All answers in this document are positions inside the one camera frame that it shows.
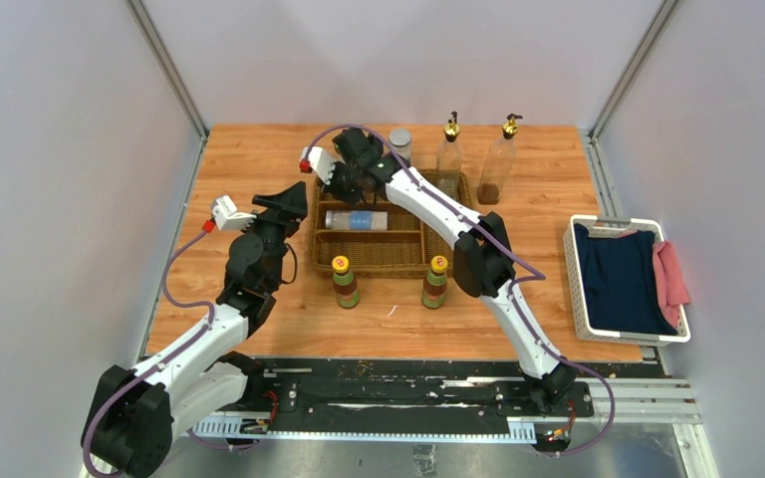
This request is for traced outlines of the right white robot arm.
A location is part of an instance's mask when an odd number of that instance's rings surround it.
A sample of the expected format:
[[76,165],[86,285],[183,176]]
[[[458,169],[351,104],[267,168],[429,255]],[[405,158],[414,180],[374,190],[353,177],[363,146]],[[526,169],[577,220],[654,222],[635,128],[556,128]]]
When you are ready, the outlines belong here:
[[576,370],[538,323],[516,269],[524,268],[531,280],[545,276],[512,251],[502,217],[452,199],[364,125],[337,124],[329,131],[335,151],[311,142],[302,150],[301,171],[315,174],[325,190],[348,204],[373,193],[429,226],[452,249],[459,289],[485,305],[512,344],[533,409],[550,416],[565,407]]

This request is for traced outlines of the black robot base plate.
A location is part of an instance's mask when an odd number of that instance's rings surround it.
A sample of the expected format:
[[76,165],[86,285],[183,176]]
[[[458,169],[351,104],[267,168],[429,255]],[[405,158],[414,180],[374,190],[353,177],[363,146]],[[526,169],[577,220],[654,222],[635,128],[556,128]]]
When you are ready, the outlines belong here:
[[595,411],[573,372],[556,390],[511,360],[260,358],[245,397],[220,407],[201,436],[430,438],[526,443]]

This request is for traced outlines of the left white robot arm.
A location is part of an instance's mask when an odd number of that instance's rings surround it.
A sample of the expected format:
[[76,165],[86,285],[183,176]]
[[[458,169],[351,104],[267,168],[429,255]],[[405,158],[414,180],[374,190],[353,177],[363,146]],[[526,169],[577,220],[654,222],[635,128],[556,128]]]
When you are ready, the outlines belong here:
[[215,199],[200,232],[173,253],[178,258],[214,230],[236,235],[218,297],[187,305],[205,308],[204,317],[161,352],[101,375],[81,437],[92,476],[103,476],[93,463],[101,459],[112,466],[112,477],[148,477],[173,442],[213,411],[230,403],[252,411],[263,403],[266,387],[253,376],[256,363],[235,347],[265,324],[286,283],[284,257],[294,251],[287,241],[309,212],[306,186],[299,181],[257,194],[250,213],[227,196]]

